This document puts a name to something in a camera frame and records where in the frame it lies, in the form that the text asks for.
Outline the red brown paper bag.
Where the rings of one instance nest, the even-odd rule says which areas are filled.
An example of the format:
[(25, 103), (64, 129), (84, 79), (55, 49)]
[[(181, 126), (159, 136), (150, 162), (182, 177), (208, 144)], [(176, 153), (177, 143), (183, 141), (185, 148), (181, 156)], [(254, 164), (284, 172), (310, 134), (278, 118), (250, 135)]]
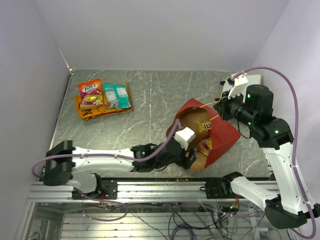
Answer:
[(196, 160), (189, 171), (209, 167), (228, 152), (241, 136), (228, 121), (221, 119), (216, 110), (194, 98), (189, 99), (174, 118), (179, 119), (182, 128), (188, 127), (195, 133), (187, 153), (195, 148)]

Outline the Fox's fruits candy bag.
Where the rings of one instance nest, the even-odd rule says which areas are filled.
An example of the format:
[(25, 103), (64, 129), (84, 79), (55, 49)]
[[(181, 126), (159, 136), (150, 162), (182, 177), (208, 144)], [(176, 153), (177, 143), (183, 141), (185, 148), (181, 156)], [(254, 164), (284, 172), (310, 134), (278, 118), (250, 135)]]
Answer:
[(100, 79), (92, 79), (77, 85), (80, 96), (79, 107), (81, 110), (89, 110), (102, 106), (103, 88)]
[(208, 156), (212, 149), (211, 132), (207, 132), (202, 140), (196, 145), (198, 152)]

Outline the teal snack packet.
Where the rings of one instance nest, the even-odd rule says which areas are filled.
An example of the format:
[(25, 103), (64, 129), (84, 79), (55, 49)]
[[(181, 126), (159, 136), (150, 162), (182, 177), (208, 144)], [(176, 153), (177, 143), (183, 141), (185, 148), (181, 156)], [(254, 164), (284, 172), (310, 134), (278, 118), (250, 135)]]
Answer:
[(103, 84), (102, 85), (109, 109), (128, 109), (131, 107), (126, 85)]

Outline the Doritos chip bag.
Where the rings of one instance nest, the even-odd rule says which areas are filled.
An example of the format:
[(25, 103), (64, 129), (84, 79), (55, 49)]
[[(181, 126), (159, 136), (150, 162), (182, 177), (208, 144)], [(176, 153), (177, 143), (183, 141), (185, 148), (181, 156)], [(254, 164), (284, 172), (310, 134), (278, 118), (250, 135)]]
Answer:
[(77, 87), (79, 95), (74, 96), (75, 109), (84, 121), (130, 113), (133, 110), (128, 83), (102, 83), (97, 78), (79, 83)]

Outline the orange Kettle chip bag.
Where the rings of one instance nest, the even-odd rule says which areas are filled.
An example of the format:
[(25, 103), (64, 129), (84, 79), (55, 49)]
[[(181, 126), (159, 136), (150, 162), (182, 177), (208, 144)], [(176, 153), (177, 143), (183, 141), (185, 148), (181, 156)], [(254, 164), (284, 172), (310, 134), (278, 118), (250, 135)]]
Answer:
[(108, 109), (107, 106), (102, 105), (97, 108), (81, 110), (80, 108), (81, 97), (79, 95), (74, 96), (74, 103), (75, 103), (75, 109), (77, 111), (77, 114), (84, 121), (112, 116), (112, 115), (126, 114), (133, 111), (133, 105), (131, 105), (130, 108), (112, 108), (112, 109)]

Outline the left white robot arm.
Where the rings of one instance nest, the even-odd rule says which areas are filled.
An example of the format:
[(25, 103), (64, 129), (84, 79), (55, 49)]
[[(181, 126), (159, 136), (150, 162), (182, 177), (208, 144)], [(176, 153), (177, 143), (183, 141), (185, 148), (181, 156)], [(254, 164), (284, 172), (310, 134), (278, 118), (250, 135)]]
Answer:
[(91, 199), (105, 193), (107, 186), (98, 171), (160, 172), (171, 164), (189, 170), (196, 161), (196, 149), (186, 151), (171, 139), (157, 154), (158, 145), (149, 143), (121, 150), (93, 150), (75, 147), (64, 140), (46, 153), (43, 183), (46, 186), (72, 186)]

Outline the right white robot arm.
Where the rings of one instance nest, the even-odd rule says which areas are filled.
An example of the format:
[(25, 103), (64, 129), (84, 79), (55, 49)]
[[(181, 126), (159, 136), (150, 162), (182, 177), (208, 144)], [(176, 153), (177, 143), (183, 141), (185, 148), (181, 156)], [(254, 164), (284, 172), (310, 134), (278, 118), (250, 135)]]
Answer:
[(231, 198), (240, 195), (264, 210), (268, 221), (277, 229), (298, 228), (311, 217), (320, 216), (320, 205), (311, 197), (304, 199), (300, 171), (294, 165), (294, 137), (289, 124), (273, 115), (274, 94), (268, 87), (253, 84), (245, 94), (225, 91), (214, 106), (222, 120), (231, 119), (249, 128), (249, 136), (257, 141), (277, 182), (279, 193), (271, 192), (239, 172), (224, 176), (221, 194)]

